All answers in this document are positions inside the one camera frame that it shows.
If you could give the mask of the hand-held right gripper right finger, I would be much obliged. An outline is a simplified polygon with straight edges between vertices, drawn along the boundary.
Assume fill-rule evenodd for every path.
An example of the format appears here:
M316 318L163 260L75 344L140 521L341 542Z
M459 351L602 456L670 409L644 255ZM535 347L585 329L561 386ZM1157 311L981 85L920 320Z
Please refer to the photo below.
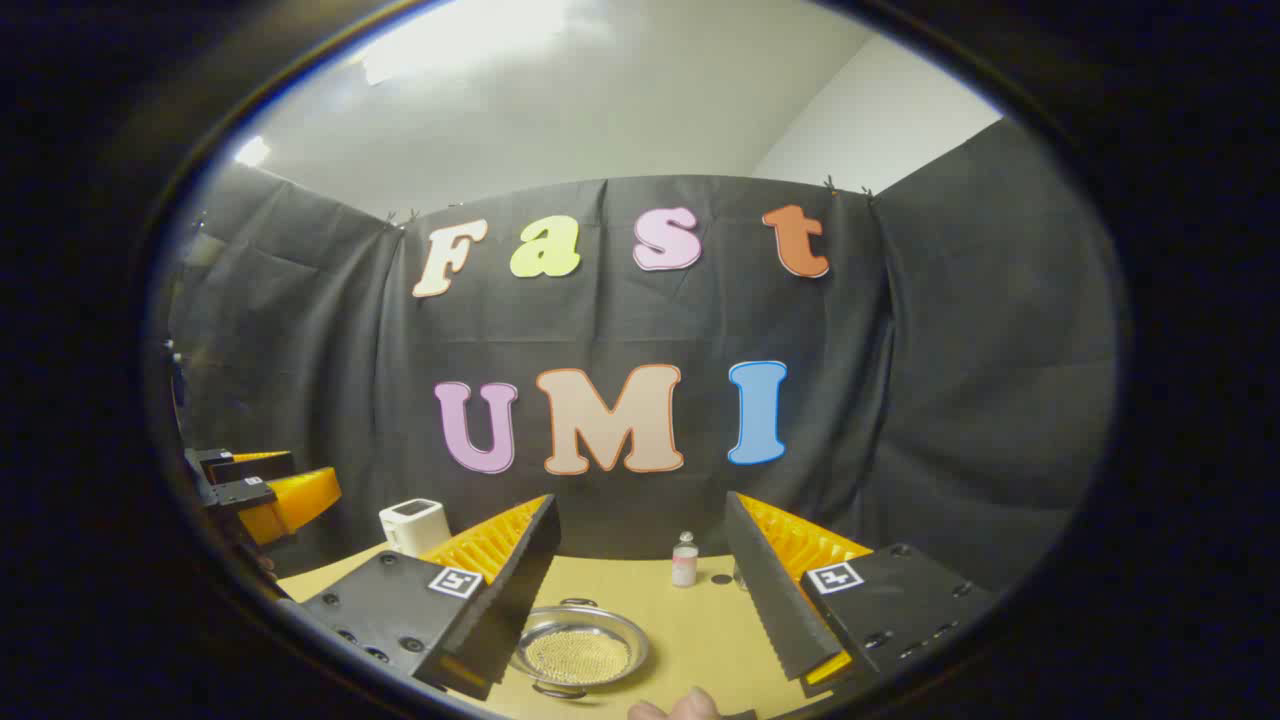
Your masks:
M869 550L739 492L724 536L783 675L810 697L915 667L997 600L910 544Z

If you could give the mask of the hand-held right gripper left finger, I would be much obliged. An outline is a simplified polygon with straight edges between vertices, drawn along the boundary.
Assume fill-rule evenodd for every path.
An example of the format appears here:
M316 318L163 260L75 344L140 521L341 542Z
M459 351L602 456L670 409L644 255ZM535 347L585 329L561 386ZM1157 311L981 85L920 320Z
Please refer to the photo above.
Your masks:
M559 544L559 505L543 495L426 553L381 551L300 610L403 676L485 700L506 674Z

